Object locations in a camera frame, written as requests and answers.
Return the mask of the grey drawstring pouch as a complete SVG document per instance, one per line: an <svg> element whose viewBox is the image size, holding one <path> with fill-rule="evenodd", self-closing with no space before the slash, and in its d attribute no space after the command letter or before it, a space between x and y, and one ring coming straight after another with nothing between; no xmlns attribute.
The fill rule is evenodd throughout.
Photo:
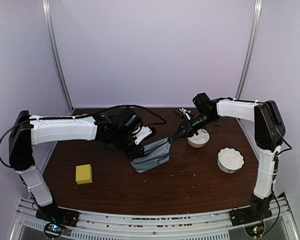
<svg viewBox="0 0 300 240"><path fill-rule="evenodd" d="M171 145L168 137L147 144L144 147L145 156L133 159L130 164L138 173L163 165L170 159Z"/></svg>

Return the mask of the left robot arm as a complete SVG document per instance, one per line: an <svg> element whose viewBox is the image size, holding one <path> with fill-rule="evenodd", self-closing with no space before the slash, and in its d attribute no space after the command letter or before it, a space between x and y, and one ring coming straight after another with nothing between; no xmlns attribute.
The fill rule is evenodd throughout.
<svg viewBox="0 0 300 240"><path fill-rule="evenodd" d="M51 222L62 218L53 194L33 157L33 146L62 141L101 141L124 152L128 160L145 156L142 141L156 134L167 121L147 107L117 105L94 113L71 116L39 116L22 110L14 125L0 138L0 162L15 170L42 213ZM8 162L1 157L1 144L8 137Z"/></svg>

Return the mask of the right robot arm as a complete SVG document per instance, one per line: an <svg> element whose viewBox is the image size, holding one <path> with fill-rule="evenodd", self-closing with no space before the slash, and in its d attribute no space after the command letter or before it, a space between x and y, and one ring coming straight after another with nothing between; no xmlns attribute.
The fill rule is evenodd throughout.
<svg viewBox="0 0 300 240"><path fill-rule="evenodd" d="M279 107L274 100L240 100L231 97L211 99L205 92L197 94L192 102L198 114L177 109L181 118L177 130L168 137L172 143L176 139L197 135L200 129L217 121L220 117L249 121L253 124L253 133L249 134L249 142L253 144L258 157L258 171L252 199L264 201L272 194L276 175L278 174L279 156L292 146L285 140L286 127Z"/></svg>

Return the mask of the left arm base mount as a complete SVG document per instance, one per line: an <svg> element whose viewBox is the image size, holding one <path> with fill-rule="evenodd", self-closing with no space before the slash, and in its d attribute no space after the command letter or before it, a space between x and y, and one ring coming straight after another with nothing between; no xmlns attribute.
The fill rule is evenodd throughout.
<svg viewBox="0 0 300 240"><path fill-rule="evenodd" d="M61 208L55 198L46 206L37 205L35 217L51 223L58 223L66 227L76 227L80 213L76 210Z"/></svg>

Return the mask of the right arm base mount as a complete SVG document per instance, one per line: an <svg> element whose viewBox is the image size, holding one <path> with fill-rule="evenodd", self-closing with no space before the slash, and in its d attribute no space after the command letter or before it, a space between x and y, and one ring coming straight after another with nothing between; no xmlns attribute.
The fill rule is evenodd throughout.
<svg viewBox="0 0 300 240"><path fill-rule="evenodd" d="M261 199L254 194L250 197L250 205L238 208L235 207L229 212L231 224L233 226L245 225L253 222L262 221L271 217L273 214L270 210L272 195Z"/></svg>

